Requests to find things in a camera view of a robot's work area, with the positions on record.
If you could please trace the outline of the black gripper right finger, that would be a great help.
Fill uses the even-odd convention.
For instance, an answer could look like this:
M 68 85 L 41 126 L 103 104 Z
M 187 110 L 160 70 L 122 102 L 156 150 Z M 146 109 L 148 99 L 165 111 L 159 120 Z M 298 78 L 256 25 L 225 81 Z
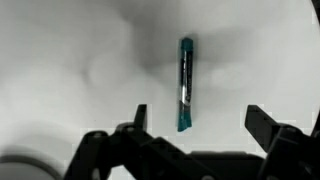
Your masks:
M 267 153 L 259 180 L 320 180 L 320 115 L 310 135 L 248 105 L 245 127 Z

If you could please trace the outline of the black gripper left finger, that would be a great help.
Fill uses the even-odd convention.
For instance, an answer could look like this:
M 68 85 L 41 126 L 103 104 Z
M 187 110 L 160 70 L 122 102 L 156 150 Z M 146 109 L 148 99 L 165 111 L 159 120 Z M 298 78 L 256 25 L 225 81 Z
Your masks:
M 136 180 L 217 180 L 215 173 L 163 138 L 146 132 L 147 106 L 140 104 L 134 120 L 111 135 L 86 133 L 63 180 L 107 180 L 123 166 Z

